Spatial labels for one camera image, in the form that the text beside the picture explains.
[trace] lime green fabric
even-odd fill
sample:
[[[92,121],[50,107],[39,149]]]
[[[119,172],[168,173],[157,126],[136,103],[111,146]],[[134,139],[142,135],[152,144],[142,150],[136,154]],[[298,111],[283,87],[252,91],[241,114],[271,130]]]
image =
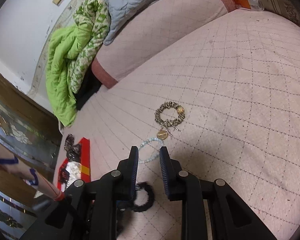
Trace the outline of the lime green fabric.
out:
[[[104,0],[85,0],[74,14],[75,25],[56,30],[50,39],[46,87],[53,113],[64,126],[76,117],[75,98],[84,74],[109,32]]]

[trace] wall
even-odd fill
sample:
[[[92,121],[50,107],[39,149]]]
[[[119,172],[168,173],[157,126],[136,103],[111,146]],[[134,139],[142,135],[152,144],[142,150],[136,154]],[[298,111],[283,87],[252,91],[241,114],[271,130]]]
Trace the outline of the wall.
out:
[[[29,92],[47,36],[70,1],[7,0],[1,7],[0,73],[21,92]],[[52,111],[44,83],[33,99]]]

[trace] gold bead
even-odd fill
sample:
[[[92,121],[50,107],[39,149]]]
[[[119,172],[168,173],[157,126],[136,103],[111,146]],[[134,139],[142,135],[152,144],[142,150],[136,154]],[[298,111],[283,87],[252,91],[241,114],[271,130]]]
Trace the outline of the gold bead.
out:
[[[182,106],[178,106],[177,112],[178,112],[178,114],[184,113],[185,109]]]
[[[157,133],[157,137],[160,139],[160,140],[165,140],[168,138],[168,132],[167,131],[164,131],[164,130],[160,130],[158,133]]]

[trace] green and white patterned fabric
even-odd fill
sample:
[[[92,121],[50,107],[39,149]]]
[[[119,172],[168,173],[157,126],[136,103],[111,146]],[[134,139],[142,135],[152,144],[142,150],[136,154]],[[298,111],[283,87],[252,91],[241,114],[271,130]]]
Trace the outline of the green and white patterned fabric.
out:
[[[78,26],[84,23],[94,23],[91,40],[79,53],[76,61],[71,61],[68,65],[67,76],[70,78],[68,86],[76,94],[81,87],[87,68],[109,32],[110,15],[104,0],[85,0],[73,18]]]
[[[85,0],[74,14],[75,25],[56,30],[50,39],[46,87],[55,116],[64,126],[76,117],[74,93],[109,32],[104,0]]]

